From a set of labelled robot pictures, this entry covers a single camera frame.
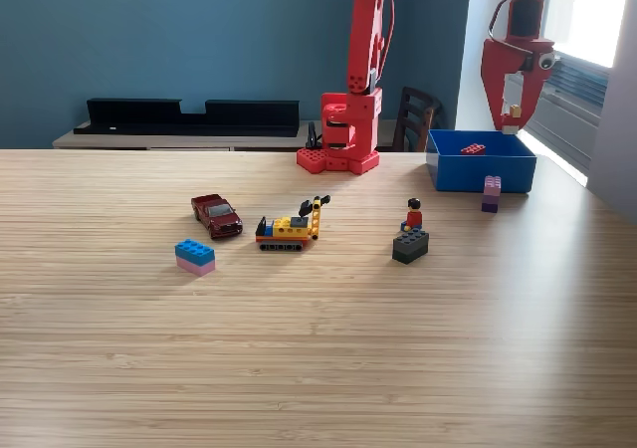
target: red robotic arm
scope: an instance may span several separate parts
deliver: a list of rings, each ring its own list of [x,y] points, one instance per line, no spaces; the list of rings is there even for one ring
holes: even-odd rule
[[[385,42],[384,0],[354,0],[347,75],[349,93],[322,97],[324,149],[302,149],[297,156],[297,162],[310,172],[327,169],[362,174],[379,162],[375,148],[382,89],[376,82],[382,76],[393,32],[393,0],[390,5],[392,22]],[[555,62],[553,42],[539,37],[542,12],[543,0],[511,0],[507,37],[498,40],[492,35],[485,43],[483,81],[494,125],[505,133],[517,133],[529,121]],[[506,75],[517,72],[524,76],[521,105],[502,114]]]

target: toy pickup truck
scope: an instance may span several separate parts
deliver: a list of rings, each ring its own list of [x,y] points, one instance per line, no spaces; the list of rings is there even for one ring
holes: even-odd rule
[[[208,230],[212,239],[236,236],[243,232],[243,222],[232,206],[219,194],[192,199],[195,219]]]

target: blue plastic bin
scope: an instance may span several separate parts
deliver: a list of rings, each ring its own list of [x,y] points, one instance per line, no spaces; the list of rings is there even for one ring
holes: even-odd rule
[[[487,153],[460,153],[474,143],[486,146]],[[530,192],[537,163],[537,157],[517,136],[499,131],[432,129],[426,157],[436,189],[456,192],[483,192],[487,176],[500,176],[503,192]]]

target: red minifigure torso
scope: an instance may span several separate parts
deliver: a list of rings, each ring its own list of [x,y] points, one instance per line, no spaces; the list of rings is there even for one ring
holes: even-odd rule
[[[407,226],[422,226],[422,212],[420,211],[409,211],[407,213]]]

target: blue wall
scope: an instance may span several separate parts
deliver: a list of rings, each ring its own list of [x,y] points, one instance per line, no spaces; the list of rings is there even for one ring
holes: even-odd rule
[[[395,118],[410,85],[452,121],[468,0],[397,0],[382,85]],[[0,146],[51,147],[86,99],[301,100],[345,91],[352,0],[0,0]]]

